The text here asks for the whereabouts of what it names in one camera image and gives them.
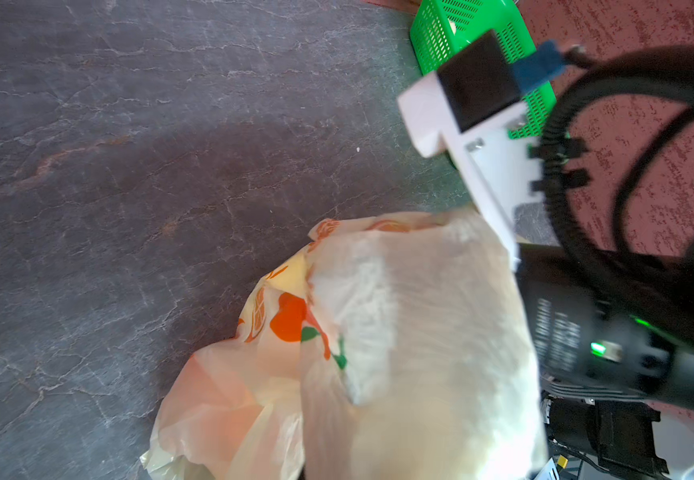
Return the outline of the green plastic basket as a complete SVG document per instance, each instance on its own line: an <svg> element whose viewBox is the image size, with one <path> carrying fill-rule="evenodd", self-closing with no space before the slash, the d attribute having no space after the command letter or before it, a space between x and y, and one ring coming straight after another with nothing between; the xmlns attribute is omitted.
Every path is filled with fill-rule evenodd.
<svg viewBox="0 0 694 480"><path fill-rule="evenodd" d="M527 120L509 137L541 135L556 103L550 81L565 60L556 42L534 44L514 2L424 0L410 40L422 73L438 75L460 131L524 102Z"/></svg>

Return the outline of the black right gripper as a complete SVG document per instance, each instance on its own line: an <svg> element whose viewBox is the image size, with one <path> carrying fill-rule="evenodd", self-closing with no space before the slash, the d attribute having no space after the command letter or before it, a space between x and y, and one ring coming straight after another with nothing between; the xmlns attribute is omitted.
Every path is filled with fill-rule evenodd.
<svg viewBox="0 0 694 480"><path fill-rule="evenodd" d="M545 479L694 479L694 353L525 244L518 283L542 373Z"/></svg>

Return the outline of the translucent yellow plastic bag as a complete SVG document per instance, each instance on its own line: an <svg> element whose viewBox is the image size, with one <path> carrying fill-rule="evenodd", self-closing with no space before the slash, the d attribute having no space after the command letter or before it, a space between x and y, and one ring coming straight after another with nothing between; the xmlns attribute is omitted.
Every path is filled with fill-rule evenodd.
<svg viewBox="0 0 694 480"><path fill-rule="evenodd" d="M154 479L523 479L548 458L507 250L473 207L327 219L196 351Z"/></svg>

